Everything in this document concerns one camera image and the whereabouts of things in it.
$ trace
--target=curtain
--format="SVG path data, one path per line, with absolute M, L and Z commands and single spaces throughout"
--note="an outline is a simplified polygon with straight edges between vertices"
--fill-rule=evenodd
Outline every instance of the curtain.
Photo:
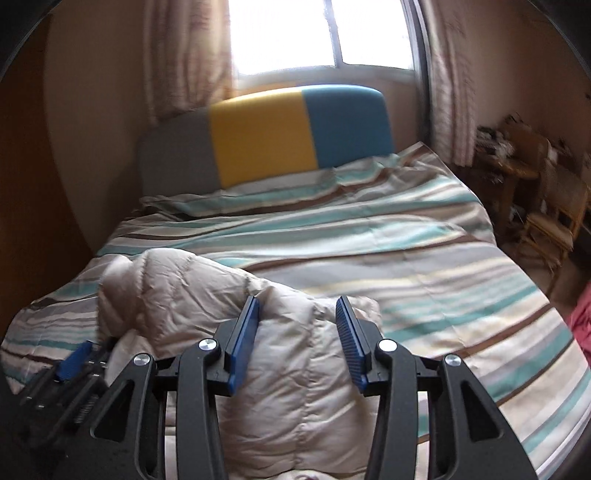
M 144 77 L 153 124 L 230 98 L 228 0 L 147 0 Z
M 476 93 L 466 37 L 467 0 L 421 0 L 431 51 L 432 148 L 447 164 L 472 166 Z

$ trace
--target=headboard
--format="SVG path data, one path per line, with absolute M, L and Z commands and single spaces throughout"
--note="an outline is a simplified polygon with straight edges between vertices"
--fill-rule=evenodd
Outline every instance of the headboard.
M 140 139 L 138 162 L 144 195 L 172 196 L 393 152 L 379 91 L 318 85 L 253 93 L 175 117 Z

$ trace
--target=striped bedsheet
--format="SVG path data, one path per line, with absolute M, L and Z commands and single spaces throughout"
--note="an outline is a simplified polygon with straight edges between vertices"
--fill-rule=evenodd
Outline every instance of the striped bedsheet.
M 1 346 L 14 390 L 97 338 L 100 276 L 118 254 L 182 248 L 318 296 L 377 300 L 385 336 L 455 352 L 548 478 L 591 415 L 591 371 L 560 315 L 495 245 L 477 198 L 417 144 L 399 155 L 277 177 L 207 196 L 142 200 L 72 282 L 23 309 Z M 420 396 L 417 478 L 426 478 Z

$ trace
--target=silver bolt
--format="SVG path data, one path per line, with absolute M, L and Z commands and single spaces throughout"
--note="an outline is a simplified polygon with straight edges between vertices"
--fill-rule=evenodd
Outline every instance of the silver bolt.
M 445 363 L 447 363 L 450 367 L 459 367 L 462 364 L 462 359 L 457 355 L 447 355 L 445 357 Z
M 398 344 L 394 340 L 385 338 L 379 341 L 378 347 L 382 352 L 393 352 L 398 348 Z
M 213 350 L 215 347 L 217 347 L 217 342 L 213 338 L 206 338 L 199 342 L 199 348 L 206 352 Z
M 144 365 L 149 364 L 150 356 L 147 353 L 140 353 L 134 357 L 134 363 L 138 367 L 143 367 Z

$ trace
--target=bed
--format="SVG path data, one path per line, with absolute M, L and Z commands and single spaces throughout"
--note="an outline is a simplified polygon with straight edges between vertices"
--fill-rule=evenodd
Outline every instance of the bed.
M 496 247 L 478 198 L 425 145 L 393 151 L 384 100 L 364 87 L 275 90 L 162 124 L 138 146 L 141 207 L 11 323 L 1 359 L 13 391 L 98 338 L 96 292 L 117 255 L 180 248 L 307 294 L 376 300 L 386 337 L 466 361 L 550 478 L 591 416 L 585 357 Z

